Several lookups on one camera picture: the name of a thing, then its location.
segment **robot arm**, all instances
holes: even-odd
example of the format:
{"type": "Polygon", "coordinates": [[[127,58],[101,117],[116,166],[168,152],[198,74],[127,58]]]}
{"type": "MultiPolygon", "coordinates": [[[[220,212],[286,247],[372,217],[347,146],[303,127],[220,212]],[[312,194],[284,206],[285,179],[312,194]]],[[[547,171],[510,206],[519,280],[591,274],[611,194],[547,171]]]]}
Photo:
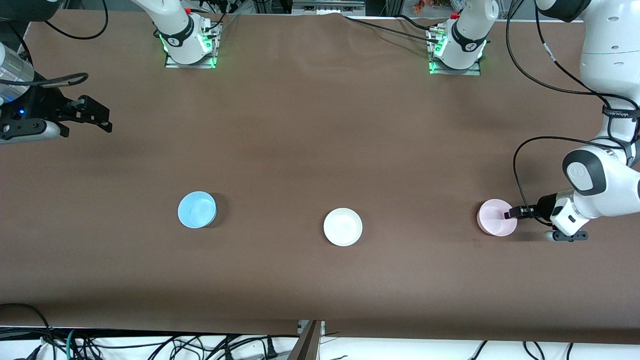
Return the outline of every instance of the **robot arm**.
{"type": "Polygon", "coordinates": [[[444,23],[447,38],[435,56],[452,69],[471,67],[482,55],[486,36],[498,18],[498,12],[495,0],[467,0],[460,17],[444,23]]]}
{"type": "Polygon", "coordinates": [[[181,64],[192,64],[213,50],[211,20],[184,9],[180,0],[131,0],[156,25],[164,50],[181,64]]]}
{"type": "MultiPolygon", "coordinates": [[[[640,0],[536,0],[536,5],[543,15],[584,21],[580,79],[586,86],[640,102],[640,0]]],[[[598,217],[640,212],[640,173],[631,168],[640,160],[640,111],[629,101],[606,99],[611,107],[603,109],[602,128],[592,142],[623,149],[585,145],[567,154],[563,171],[573,190],[548,195],[555,204],[539,212],[567,236],[598,217]]]]}

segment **power cord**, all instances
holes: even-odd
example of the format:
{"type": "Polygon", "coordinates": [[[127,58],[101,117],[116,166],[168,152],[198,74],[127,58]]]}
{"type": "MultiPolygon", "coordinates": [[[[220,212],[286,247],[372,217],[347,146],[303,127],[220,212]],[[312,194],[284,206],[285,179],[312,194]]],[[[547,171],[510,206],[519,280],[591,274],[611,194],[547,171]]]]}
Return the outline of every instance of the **power cord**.
{"type": "Polygon", "coordinates": [[[31,59],[31,51],[29,51],[29,47],[27,46],[27,43],[24,42],[24,38],[20,35],[18,30],[16,30],[16,28],[13,26],[11,22],[7,21],[6,24],[9,26],[9,28],[11,29],[11,32],[15,35],[15,37],[18,38],[18,41],[20,41],[20,45],[22,45],[22,48],[24,50],[23,54],[25,54],[27,61],[33,65],[33,59],[31,59]]]}
{"type": "Polygon", "coordinates": [[[215,23],[215,24],[213,24],[213,25],[209,26],[208,28],[205,28],[204,30],[205,30],[205,31],[209,31],[209,30],[211,30],[211,29],[215,28],[216,26],[220,25],[220,24],[222,23],[222,20],[225,18],[225,15],[226,15],[226,14],[227,14],[227,13],[222,13],[222,16],[220,17],[220,19],[219,19],[218,21],[216,21],[216,23],[215,23]]]}
{"type": "Polygon", "coordinates": [[[0,79],[0,84],[16,86],[41,86],[43,88],[59,88],[63,86],[73,86],[84,83],[89,78],[86,72],[76,72],[75,74],[61,76],[59,78],[39,80],[39,81],[10,81],[0,79]]]}
{"type": "Polygon", "coordinates": [[[569,343],[569,347],[566,348],[566,360],[571,360],[571,350],[573,349],[573,343],[569,343]]]}
{"type": "Polygon", "coordinates": [[[72,38],[72,39],[76,39],[76,40],[91,40],[91,39],[97,38],[100,35],[102,35],[102,33],[105,30],[107,30],[107,25],[109,24],[109,10],[107,9],[107,3],[105,2],[105,0],[102,0],[102,6],[104,7],[104,25],[102,26],[102,29],[100,31],[98,31],[96,34],[91,35],[89,37],[79,37],[79,36],[68,34],[68,33],[58,29],[54,24],[51,24],[48,20],[45,21],[45,24],[49,25],[50,28],[52,28],[53,30],[57,31],[58,33],[61,33],[62,35],[65,35],[68,38],[72,38]]]}
{"type": "Polygon", "coordinates": [[[526,341],[522,342],[522,347],[524,347],[524,350],[527,352],[527,355],[529,355],[529,357],[531,357],[533,360],[545,360],[545,353],[542,351],[542,348],[540,347],[540,345],[536,341],[533,341],[533,345],[535,345],[538,348],[538,352],[540,352],[540,359],[535,357],[529,351],[529,348],[527,348],[527,342],[526,341]]]}
{"type": "Polygon", "coordinates": [[[417,22],[413,21],[413,19],[411,19],[409,16],[403,15],[401,13],[395,15],[394,17],[407,20],[409,22],[409,24],[411,24],[411,25],[413,25],[416,28],[419,28],[421,30],[427,30],[427,31],[429,30],[429,26],[422,26],[422,25],[418,24],[417,22]]]}
{"type": "Polygon", "coordinates": [[[410,38],[416,38],[418,40],[423,40],[426,42],[432,42],[434,44],[437,44],[438,41],[436,39],[430,39],[430,38],[425,38],[425,37],[419,37],[417,35],[413,35],[413,34],[409,34],[409,33],[404,33],[402,31],[398,31],[395,29],[389,29],[389,28],[385,28],[384,26],[380,26],[380,25],[376,25],[376,24],[371,24],[370,22],[366,22],[366,21],[362,21],[362,20],[358,20],[358,19],[352,19],[351,17],[345,17],[345,19],[353,21],[353,22],[357,22],[359,24],[363,24],[366,26],[371,26],[373,28],[378,28],[378,29],[382,29],[382,30],[386,30],[386,31],[390,31],[392,33],[396,33],[396,34],[400,34],[400,35],[404,35],[406,37],[410,37],[410,38]]]}
{"type": "Polygon", "coordinates": [[[273,347],[273,340],[271,339],[271,336],[269,336],[267,337],[267,352],[264,358],[266,360],[271,360],[275,357],[278,357],[278,353],[276,352],[276,349],[273,347]]]}
{"type": "Polygon", "coordinates": [[[480,356],[480,352],[488,342],[489,340],[484,340],[483,342],[481,342],[480,346],[478,346],[478,349],[476,350],[476,353],[469,360],[477,360],[478,356],[480,356]]]}
{"type": "Polygon", "coordinates": [[[507,14],[507,26],[506,26],[506,32],[505,32],[506,43],[507,43],[507,52],[509,53],[509,57],[511,58],[511,61],[513,62],[513,65],[515,65],[515,67],[518,69],[518,71],[520,71],[527,79],[530,79],[531,81],[533,81],[536,84],[539,84],[541,86],[544,86],[545,88],[548,88],[548,89],[551,89],[551,90],[555,90],[555,91],[558,91],[558,92],[564,92],[564,93],[567,93],[567,94],[594,95],[592,92],[580,92],[580,91],[575,91],[575,90],[567,90],[567,89],[558,88],[556,86],[552,86],[552,85],[546,84],[546,83],[534,78],[533,76],[529,75],[529,73],[526,72],[520,66],[520,64],[516,60],[515,56],[513,55],[513,51],[511,50],[511,41],[510,41],[510,37],[509,37],[509,29],[511,27],[511,19],[518,12],[520,7],[524,3],[524,0],[520,0],[520,2],[516,5],[516,1],[518,1],[518,0],[511,0],[511,8],[509,9],[509,13],[507,14]]]}
{"type": "MultiPolygon", "coordinates": [[[[28,310],[31,310],[32,312],[36,313],[36,315],[38,315],[38,317],[40,318],[40,320],[44,324],[45,332],[46,332],[46,335],[48,336],[48,339],[51,340],[52,342],[55,342],[55,338],[53,337],[53,334],[51,333],[51,326],[49,326],[49,322],[44,317],[44,315],[40,312],[40,310],[36,309],[36,307],[31,306],[29,304],[22,304],[22,303],[19,303],[19,302],[9,302],[9,303],[5,303],[5,304],[0,304],[0,309],[2,309],[3,307],[22,307],[24,309],[28,309],[28,310]]],[[[57,359],[56,353],[57,353],[57,351],[54,348],[54,350],[53,350],[53,360],[57,359]]]]}

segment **brown tablecloth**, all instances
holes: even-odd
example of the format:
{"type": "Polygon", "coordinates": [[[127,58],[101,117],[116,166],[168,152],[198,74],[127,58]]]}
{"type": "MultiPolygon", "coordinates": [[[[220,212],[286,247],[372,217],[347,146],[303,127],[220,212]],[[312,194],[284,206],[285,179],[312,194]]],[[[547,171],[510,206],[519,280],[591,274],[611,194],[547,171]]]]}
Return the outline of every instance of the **brown tablecloth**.
{"type": "MultiPolygon", "coordinates": [[[[102,16],[52,22],[88,35],[102,16]]],[[[583,25],[543,29],[577,73],[583,25]]],[[[69,138],[0,148],[2,302],[78,327],[291,333],[297,319],[321,318],[341,336],[639,339],[637,215],[592,221],[579,243],[547,242],[532,220],[507,238],[476,226],[480,202],[522,202],[518,144],[592,138],[601,123],[597,99],[517,72],[504,23],[479,77],[430,75],[419,40],[340,15],[242,16],[213,70],[164,69],[153,30],[144,13],[111,12],[91,41],[32,24],[37,71],[89,72],[64,93],[107,106],[114,130],[70,124],[69,138]],[[218,200],[217,227],[178,221],[195,190],[218,200]],[[347,248],[321,230],[342,206],[364,222],[347,248]]],[[[573,86],[534,24],[512,36],[523,67],[573,86]]],[[[568,187],[561,162],[575,147],[523,150],[531,202],[568,187]]]]}

